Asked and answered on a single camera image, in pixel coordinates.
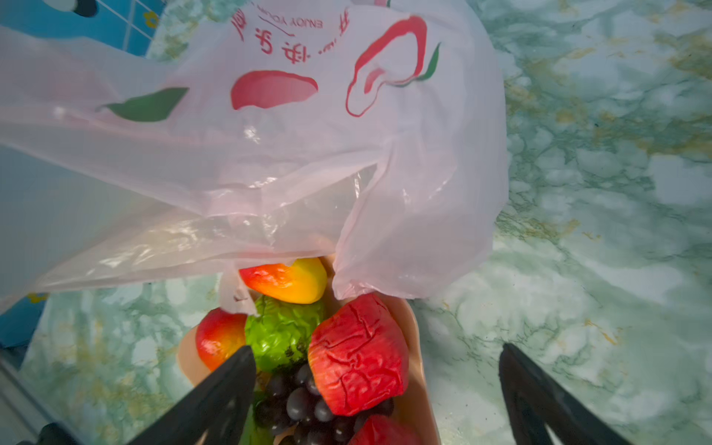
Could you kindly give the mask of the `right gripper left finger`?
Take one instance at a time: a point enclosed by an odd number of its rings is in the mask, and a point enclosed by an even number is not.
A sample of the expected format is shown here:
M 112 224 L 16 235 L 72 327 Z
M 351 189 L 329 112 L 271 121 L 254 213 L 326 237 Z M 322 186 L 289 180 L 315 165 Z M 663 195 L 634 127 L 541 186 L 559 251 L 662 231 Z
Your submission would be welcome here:
M 132 443 L 239 443 L 252 405 L 256 378 L 252 349 L 245 346 L 134 438 Z

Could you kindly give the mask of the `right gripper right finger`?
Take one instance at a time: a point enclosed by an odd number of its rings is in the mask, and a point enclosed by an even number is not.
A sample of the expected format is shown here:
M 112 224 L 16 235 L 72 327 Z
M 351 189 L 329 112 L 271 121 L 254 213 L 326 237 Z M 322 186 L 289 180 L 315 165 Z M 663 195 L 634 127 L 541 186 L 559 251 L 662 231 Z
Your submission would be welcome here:
M 630 444 L 514 344 L 502 347 L 499 376 L 515 443 L 552 445 L 554 433 L 563 444 Z

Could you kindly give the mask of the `red apple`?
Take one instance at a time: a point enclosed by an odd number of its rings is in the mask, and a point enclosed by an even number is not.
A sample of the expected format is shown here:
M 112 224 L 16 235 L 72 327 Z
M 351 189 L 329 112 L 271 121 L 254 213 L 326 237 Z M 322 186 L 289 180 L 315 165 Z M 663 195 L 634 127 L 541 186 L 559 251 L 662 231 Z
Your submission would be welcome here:
M 211 371 L 218 369 L 247 344 L 243 313 L 228 313 L 220 308 L 210 311 L 196 331 L 198 356 Z

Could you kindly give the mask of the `red crinkled strawberry fruit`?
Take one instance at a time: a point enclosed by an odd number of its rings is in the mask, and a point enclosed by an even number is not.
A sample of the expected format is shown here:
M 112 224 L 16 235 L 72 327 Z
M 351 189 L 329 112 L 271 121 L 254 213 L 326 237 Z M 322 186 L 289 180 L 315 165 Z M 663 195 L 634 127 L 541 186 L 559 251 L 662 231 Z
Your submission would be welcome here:
M 319 394 L 338 416 L 402 396 L 409 385 L 406 339 L 375 294 L 359 296 L 319 324 L 308 362 Z

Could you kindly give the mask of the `pink translucent plastic bag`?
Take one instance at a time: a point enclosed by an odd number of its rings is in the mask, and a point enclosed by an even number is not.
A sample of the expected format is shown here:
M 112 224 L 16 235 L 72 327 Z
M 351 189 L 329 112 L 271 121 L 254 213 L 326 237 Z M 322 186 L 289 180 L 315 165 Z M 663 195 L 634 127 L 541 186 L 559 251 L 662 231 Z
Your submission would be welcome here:
M 465 1 L 257 1 L 161 63 L 1 31 L 1 144 L 152 199 L 59 292 L 335 257 L 335 293 L 433 296 L 487 260 L 504 82 Z

